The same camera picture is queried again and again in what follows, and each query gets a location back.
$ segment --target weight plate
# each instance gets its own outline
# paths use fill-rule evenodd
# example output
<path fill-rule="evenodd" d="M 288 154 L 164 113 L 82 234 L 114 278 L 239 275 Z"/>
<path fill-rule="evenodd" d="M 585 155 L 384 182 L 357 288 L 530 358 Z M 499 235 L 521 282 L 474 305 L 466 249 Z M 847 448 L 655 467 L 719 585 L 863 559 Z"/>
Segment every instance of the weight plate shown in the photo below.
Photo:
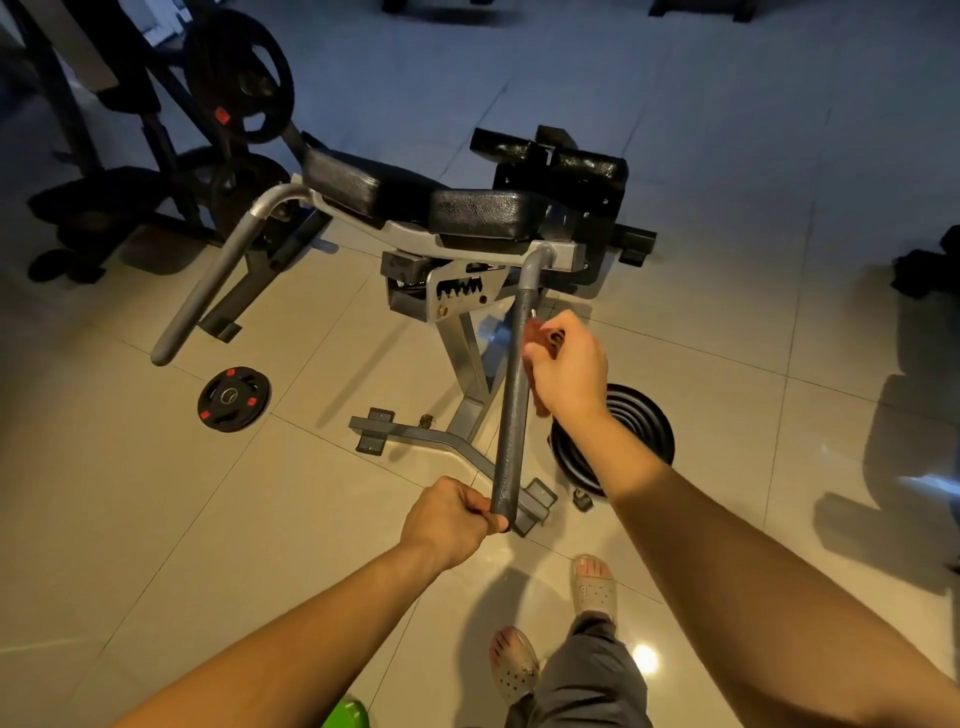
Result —
<path fill-rule="evenodd" d="M 252 425 L 270 403 L 270 381 L 250 367 L 231 367 L 211 379 L 197 400 L 197 414 L 218 432 Z"/>
<path fill-rule="evenodd" d="M 210 179 L 210 217 L 217 232 L 226 240 L 256 198 L 271 187 L 289 181 L 290 173 L 269 157 L 245 154 L 230 158 Z M 271 217 L 254 247 L 272 249 L 282 245 L 289 232 L 286 223 Z"/>
<path fill-rule="evenodd" d="M 270 57 L 272 70 L 255 52 Z M 192 26 L 183 41 L 183 75 L 197 102 L 237 141 L 276 139 L 294 114 L 294 79 L 276 39 L 238 11 L 218 10 Z M 263 114 L 259 129 L 246 120 Z"/>
<path fill-rule="evenodd" d="M 608 384 L 607 409 L 660 460 L 667 465 L 673 463 L 673 428 L 653 400 L 622 384 Z M 556 420 L 550 428 L 550 449 L 553 450 L 557 465 L 574 485 L 598 496 L 603 495 L 603 488 L 587 459 Z"/>

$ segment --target metal tube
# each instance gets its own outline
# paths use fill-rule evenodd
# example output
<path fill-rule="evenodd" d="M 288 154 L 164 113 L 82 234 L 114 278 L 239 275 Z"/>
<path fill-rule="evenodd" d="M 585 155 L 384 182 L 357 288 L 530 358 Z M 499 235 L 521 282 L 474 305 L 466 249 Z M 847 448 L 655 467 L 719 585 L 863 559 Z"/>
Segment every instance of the metal tube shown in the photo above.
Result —
<path fill-rule="evenodd" d="M 523 466 L 523 439 L 527 429 L 527 401 L 530 382 L 523 372 L 523 328 L 533 315 L 538 302 L 540 272 L 553 263 L 554 251 L 543 246 L 532 253 L 520 268 L 520 281 L 514 301 L 514 320 L 507 374 L 503 388 L 503 411 L 497 440 L 496 464 L 493 468 L 491 512 L 504 516 L 510 527 L 516 521 L 516 504 L 520 495 L 520 472 Z"/>
<path fill-rule="evenodd" d="M 309 200 L 309 188 L 302 184 L 278 184 L 257 198 L 250 211 L 240 218 L 237 227 L 227 238 L 220 255 L 190 291 L 174 320 L 156 340 L 154 350 L 150 353 L 150 360 L 154 364 L 162 367 L 173 361 L 233 273 L 237 263 L 243 259 L 256 236 L 263 230 L 270 213 L 277 206 L 295 199 Z"/>

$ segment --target forearm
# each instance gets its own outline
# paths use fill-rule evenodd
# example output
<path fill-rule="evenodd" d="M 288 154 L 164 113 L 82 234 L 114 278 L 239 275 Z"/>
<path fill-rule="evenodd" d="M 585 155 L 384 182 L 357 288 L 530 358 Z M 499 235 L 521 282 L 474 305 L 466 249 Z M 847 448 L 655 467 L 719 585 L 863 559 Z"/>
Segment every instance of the forearm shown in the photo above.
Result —
<path fill-rule="evenodd" d="M 440 573 L 397 546 L 159 692 L 116 728 L 293 728 L 322 717 Z"/>
<path fill-rule="evenodd" d="M 745 724 L 960 724 L 960 692 L 947 677 L 819 571 L 693 487 L 612 418 L 570 434 Z"/>

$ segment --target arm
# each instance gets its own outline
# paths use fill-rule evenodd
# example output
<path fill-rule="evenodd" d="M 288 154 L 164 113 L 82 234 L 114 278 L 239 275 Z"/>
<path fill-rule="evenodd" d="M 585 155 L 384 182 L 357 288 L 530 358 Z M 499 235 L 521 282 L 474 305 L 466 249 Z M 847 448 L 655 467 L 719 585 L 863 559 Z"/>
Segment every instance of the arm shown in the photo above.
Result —
<path fill-rule="evenodd" d="M 611 417 L 607 361 L 572 313 L 524 349 L 666 603 L 747 728 L 960 725 L 960 691 L 893 627 L 691 485 Z"/>
<path fill-rule="evenodd" d="M 488 498 L 441 478 L 414 504 L 397 546 L 187 673 L 115 728 L 313 724 L 434 579 L 504 528 Z"/>

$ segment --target weight bench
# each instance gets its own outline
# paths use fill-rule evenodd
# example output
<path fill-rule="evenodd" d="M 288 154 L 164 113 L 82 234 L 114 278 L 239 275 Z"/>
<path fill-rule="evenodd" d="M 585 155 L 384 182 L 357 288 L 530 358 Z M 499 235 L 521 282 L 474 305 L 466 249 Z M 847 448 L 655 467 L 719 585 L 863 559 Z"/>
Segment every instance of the weight bench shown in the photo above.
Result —
<path fill-rule="evenodd" d="M 608 246 L 642 263 L 656 235 L 615 223 L 626 162 L 579 152 L 563 130 L 540 127 L 537 140 L 524 140 L 478 129 L 471 149 L 497 162 L 493 189 L 451 189 L 371 159 L 309 150 L 302 173 L 265 192 L 244 215 L 151 360 L 170 363 L 278 208 L 299 201 L 328 221 L 338 218 L 392 248 L 380 264 L 388 305 L 437 326 L 464 393 L 446 431 L 427 422 L 395 423 L 393 412 L 378 408 L 351 418 L 349 426 L 360 434 L 357 450 L 378 455 L 389 439 L 457 452 L 492 480 L 493 512 L 525 535 L 547 517 L 556 496 L 538 480 L 519 487 L 529 395 L 520 356 L 523 327 L 543 288 L 594 282 L 600 266 L 589 261 L 602 258 Z M 600 214 L 591 215 L 595 208 Z M 502 326 L 510 329 L 510 343 L 481 356 L 470 312 L 508 297 L 514 303 Z M 472 440 L 501 381 L 494 464 Z"/>

